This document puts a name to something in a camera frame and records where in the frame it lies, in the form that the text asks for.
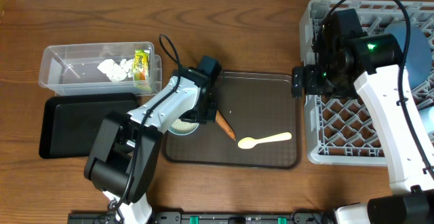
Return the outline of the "orange carrot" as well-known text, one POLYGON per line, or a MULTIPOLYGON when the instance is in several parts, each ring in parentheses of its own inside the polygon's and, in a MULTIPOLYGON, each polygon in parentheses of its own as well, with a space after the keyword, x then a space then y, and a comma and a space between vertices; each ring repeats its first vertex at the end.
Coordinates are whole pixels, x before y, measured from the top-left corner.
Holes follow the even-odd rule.
POLYGON ((216 112, 215 121, 231 139, 233 139, 234 141, 236 140, 236 135, 232 127, 229 125, 229 123, 225 120, 225 118, 222 116, 222 114, 219 111, 216 112))

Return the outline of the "light blue rice bowl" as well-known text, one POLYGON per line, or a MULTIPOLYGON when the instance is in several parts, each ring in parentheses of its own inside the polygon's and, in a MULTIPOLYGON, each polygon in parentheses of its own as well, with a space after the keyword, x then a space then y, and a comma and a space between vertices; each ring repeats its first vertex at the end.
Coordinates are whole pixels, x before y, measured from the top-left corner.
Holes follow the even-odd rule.
POLYGON ((185 136, 194 132, 198 127, 198 123, 184 122, 181 119, 177 119, 169 127, 168 131, 178 136, 185 136))

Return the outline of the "cream plastic spoon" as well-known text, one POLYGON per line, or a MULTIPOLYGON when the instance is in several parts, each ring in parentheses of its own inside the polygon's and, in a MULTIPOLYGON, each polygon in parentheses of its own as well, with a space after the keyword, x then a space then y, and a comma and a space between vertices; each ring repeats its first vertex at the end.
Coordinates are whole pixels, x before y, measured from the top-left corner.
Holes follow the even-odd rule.
POLYGON ((288 141, 291 138, 292 138, 292 134, 290 132, 283 132, 280 134, 275 134, 264 138, 245 137, 238 142, 237 146, 240 149, 252 149, 259 144, 288 141))

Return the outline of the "yellow green snack wrapper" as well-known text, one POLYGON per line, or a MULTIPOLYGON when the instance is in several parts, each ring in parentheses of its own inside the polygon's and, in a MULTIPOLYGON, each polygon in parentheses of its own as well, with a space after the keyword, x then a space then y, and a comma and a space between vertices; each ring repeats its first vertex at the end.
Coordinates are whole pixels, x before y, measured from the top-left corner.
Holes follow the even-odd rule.
POLYGON ((149 50, 135 50, 132 73, 134 86, 146 92, 151 91, 149 77, 151 71, 151 60, 149 50))

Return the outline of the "white tissue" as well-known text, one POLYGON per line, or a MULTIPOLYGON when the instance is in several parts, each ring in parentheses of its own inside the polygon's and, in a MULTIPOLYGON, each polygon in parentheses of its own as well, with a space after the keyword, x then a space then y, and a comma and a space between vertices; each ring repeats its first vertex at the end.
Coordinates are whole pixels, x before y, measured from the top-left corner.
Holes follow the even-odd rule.
POLYGON ((131 78, 133 76, 132 67, 134 64, 134 59, 122 59, 119 63, 121 70, 127 75, 127 78, 131 78))
POLYGON ((97 69, 105 74, 111 82, 123 81, 127 78, 127 73, 123 67, 113 59, 104 60, 97 66, 97 69))

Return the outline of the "dark blue plate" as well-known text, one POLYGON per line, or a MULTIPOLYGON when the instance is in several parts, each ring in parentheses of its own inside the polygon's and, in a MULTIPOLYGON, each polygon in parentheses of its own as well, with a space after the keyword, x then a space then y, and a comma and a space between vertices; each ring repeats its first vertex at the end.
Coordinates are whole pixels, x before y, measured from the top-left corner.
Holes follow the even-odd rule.
MULTIPOLYGON (((384 30, 386 34, 392 34, 396 38, 401 51, 403 51, 406 38, 406 24, 404 22, 390 24, 384 30)), ((410 44, 406 56, 406 69, 410 87, 416 88, 422 84, 432 67, 431 49, 423 32, 416 26, 410 29, 410 44)))

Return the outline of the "light blue cup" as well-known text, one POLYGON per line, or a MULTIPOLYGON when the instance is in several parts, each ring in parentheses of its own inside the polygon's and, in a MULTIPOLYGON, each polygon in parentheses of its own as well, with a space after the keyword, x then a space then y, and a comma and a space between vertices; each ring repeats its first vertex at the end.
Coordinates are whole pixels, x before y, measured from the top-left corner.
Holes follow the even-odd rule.
POLYGON ((427 107, 419 111, 423 126, 428 134, 434 133, 434 108, 427 107))

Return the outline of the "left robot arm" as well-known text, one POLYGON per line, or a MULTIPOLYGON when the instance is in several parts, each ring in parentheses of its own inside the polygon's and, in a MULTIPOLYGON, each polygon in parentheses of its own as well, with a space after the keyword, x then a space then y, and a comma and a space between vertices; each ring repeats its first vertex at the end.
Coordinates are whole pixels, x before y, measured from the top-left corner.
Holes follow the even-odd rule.
POLYGON ((168 85, 146 104, 125 114, 109 113, 87 158, 84 176, 109 200, 108 214, 94 222, 147 223, 146 192, 155 173, 163 135, 180 119, 206 124, 216 119, 212 87, 222 67, 208 56, 172 73, 168 85))

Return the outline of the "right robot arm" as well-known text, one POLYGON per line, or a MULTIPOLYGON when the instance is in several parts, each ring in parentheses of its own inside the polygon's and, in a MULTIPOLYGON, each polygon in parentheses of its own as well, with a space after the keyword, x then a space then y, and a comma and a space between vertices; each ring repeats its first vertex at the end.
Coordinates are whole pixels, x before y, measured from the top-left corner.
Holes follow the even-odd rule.
POLYGON ((433 146, 408 81, 408 43, 369 36, 353 9, 322 21, 315 64, 292 71, 292 95, 360 98, 372 119, 389 173, 390 196, 337 208, 336 223, 432 223, 433 146))

